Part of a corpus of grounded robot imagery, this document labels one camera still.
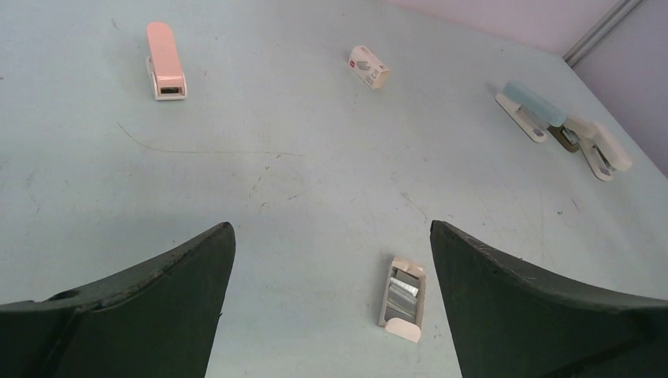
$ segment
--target wall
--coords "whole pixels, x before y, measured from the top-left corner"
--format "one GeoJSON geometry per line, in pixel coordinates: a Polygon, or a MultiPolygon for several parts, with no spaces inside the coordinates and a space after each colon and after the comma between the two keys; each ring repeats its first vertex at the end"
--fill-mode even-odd
{"type": "Polygon", "coordinates": [[[559,55],[617,0],[389,0],[559,55]]]}
{"type": "Polygon", "coordinates": [[[647,0],[575,72],[668,176],[668,2],[647,0]]]}

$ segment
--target light blue handle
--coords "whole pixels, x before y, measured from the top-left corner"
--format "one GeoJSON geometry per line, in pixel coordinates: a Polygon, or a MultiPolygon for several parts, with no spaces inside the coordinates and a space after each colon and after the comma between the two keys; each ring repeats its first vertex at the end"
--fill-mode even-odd
{"type": "Polygon", "coordinates": [[[530,90],[524,84],[511,80],[503,88],[503,94],[511,101],[536,114],[541,120],[548,122],[551,126],[560,127],[566,122],[566,113],[556,106],[547,102],[536,92],[530,90]]]}

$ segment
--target white table surface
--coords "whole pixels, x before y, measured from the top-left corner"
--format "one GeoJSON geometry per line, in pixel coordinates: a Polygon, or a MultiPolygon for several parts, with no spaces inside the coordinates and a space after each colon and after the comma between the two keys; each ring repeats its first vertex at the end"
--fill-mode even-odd
{"type": "Polygon", "coordinates": [[[446,220],[546,269],[668,298],[668,182],[559,59],[380,1],[0,6],[0,302],[43,300],[221,221],[237,251],[208,376],[459,376],[429,246],[446,220]],[[156,102],[170,24],[188,99],[156,102]],[[371,91],[366,44],[393,70],[371,91]],[[607,124],[602,183],[531,142],[510,79],[607,124]],[[393,255],[428,277],[418,345],[377,327],[393,255]]]}

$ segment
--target curved scratch line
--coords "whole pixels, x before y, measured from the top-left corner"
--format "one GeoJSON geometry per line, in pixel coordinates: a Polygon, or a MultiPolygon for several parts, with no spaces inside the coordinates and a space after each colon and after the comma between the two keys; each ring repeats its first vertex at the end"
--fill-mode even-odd
{"type": "Polygon", "coordinates": [[[263,155],[275,155],[275,154],[281,154],[281,155],[286,155],[286,156],[294,156],[297,158],[303,158],[304,155],[302,154],[292,154],[289,152],[280,152],[280,151],[194,151],[194,150],[163,150],[162,148],[157,148],[157,147],[152,147],[149,146],[145,143],[141,143],[139,140],[137,140],[134,136],[130,135],[130,133],[125,130],[123,126],[121,126],[120,122],[116,123],[121,130],[130,138],[132,139],[133,142],[139,144],[140,146],[146,148],[147,150],[151,151],[156,151],[156,152],[162,152],[164,154],[263,154],[263,155]]]}

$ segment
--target beige plastic case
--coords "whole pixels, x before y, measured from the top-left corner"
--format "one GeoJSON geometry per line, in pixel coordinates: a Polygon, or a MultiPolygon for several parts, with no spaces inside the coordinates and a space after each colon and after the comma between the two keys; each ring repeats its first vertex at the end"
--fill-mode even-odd
{"type": "Polygon", "coordinates": [[[422,315],[425,310],[425,289],[427,286],[426,283],[427,277],[425,275],[424,269],[403,258],[394,258],[390,269],[388,270],[388,278],[385,281],[385,293],[383,295],[383,304],[380,307],[380,319],[378,325],[385,328],[385,331],[394,333],[395,335],[401,336],[404,339],[408,339],[414,343],[420,341],[420,336],[422,336],[422,315]],[[415,324],[394,317],[388,321],[385,321],[385,312],[388,308],[388,292],[390,289],[390,278],[394,269],[403,270],[406,273],[409,273],[411,276],[415,276],[420,283],[419,290],[417,291],[417,309],[415,314],[415,324]]]}

